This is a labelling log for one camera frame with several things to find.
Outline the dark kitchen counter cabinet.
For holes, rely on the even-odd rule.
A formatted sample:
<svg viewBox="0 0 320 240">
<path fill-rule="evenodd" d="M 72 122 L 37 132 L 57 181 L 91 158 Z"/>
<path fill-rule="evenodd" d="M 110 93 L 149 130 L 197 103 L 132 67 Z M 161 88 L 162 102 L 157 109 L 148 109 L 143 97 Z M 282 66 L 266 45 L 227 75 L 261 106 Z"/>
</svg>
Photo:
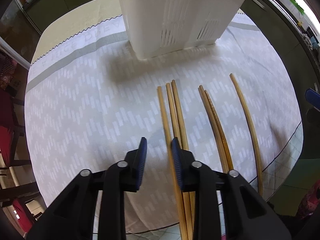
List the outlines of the dark kitchen counter cabinet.
<svg viewBox="0 0 320 240">
<path fill-rule="evenodd" d="M 319 63 L 298 28 L 274 0 L 245 0 L 240 9 L 255 23 L 280 56 L 293 84 L 303 125 L 302 159 L 319 158 L 319 127 L 307 120 L 312 105 L 305 91 L 319 85 Z"/>
</svg>

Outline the dark ridged wooden chopstick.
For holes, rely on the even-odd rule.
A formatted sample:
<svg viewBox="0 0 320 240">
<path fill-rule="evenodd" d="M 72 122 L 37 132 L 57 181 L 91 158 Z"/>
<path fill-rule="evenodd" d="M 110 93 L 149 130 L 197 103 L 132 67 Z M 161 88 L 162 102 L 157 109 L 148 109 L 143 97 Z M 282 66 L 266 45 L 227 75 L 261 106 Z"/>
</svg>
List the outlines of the dark ridged wooden chopstick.
<svg viewBox="0 0 320 240">
<path fill-rule="evenodd" d="M 231 154 L 230 154 L 230 151 L 229 151 L 227 139 L 225 137 L 225 133 L 223 131 L 221 122 L 219 120 L 218 114 L 217 114 L 217 112 L 215 110 L 214 104 L 213 104 L 213 102 L 212 102 L 212 100 L 210 98 L 210 95 L 209 95 L 208 91 L 205 90 L 204 92 L 205 92 L 205 94 L 207 96 L 207 99 L 209 101 L 210 107 L 212 109 L 212 113 L 214 115 L 214 118 L 215 118 L 215 121 L 216 121 L 216 124 L 217 124 L 217 129 L 218 129 L 220 137 L 221 137 L 221 141 L 222 141 L 222 144 L 223 144 L 223 149 L 224 149 L 225 156 L 226 156 L 226 162 L 227 162 L 227 165 L 228 165 L 228 171 L 232 170 L 234 167 L 233 167 L 233 162 L 232 162 Z"/>
</svg>

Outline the red chair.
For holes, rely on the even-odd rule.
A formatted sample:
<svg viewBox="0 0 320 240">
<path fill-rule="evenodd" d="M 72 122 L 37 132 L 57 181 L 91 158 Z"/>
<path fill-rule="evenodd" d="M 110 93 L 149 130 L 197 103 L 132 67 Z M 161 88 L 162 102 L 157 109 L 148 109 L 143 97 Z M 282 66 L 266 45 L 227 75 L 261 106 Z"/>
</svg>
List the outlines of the red chair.
<svg viewBox="0 0 320 240">
<path fill-rule="evenodd" d="M 19 137 L 24 135 L 25 127 L 17 121 L 14 104 L 24 105 L 23 101 L 16 101 L 6 91 L 1 90 L 1 156 L 5 165 L 4 170 L 10 167 L 31 165 L 30 160 L 15 159 L 16 146 Z M 1 203 L 5 207 L 13 206 L 19 216 L 18 224 L 24 233 L 28 233 L 36 223 L 36 218 L 26 206 L 26 202 L 39 195 L 36 182 L 1 189 Z"/>
</svg>

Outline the white grey patterned tablecloth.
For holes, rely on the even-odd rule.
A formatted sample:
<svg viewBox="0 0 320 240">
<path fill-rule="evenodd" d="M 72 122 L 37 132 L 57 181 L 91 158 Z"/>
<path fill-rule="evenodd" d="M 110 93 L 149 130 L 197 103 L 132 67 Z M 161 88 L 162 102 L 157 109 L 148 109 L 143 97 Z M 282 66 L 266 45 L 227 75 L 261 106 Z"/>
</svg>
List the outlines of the white grey patterned tablecloth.
<svg viewBox="0 0 320 240">
<path fill-rule="evenodd" d="M 138 60 L 122 17 L 99 23 L 35 61 L 25 95 L 25 127 L 33 171 L 49 205 L 84 168 L 107 169 L 148 142 L 142 186 L 125 194 L 126 230 L 148 238 L 178 233 L 176 200 L 157 88 L 175 81 L 188 145 L 195 158 L 221 171 L 199 86 L 210 94 L 234 168 L 253 186 L 257 173 L 245 114 L 258 137 L 263 197 L 290 174 L 303 145 L 295 91 L 280 57 L 245 14 L 236 14 L 211 46 Z"/>
</svg>

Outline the white slotted utensil holder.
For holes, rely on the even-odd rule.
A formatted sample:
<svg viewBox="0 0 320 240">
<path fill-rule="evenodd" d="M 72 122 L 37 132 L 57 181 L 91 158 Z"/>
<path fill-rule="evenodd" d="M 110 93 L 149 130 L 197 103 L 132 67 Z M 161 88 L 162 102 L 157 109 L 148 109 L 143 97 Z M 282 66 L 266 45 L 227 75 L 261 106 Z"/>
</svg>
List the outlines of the white slotted utensil holder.
<svg viewBox="0 0 320 240">
<path fill-rule="evenodd" d="M 119 0 L 140 60 L 213 44 L 245 0 Z"/>
</svg>

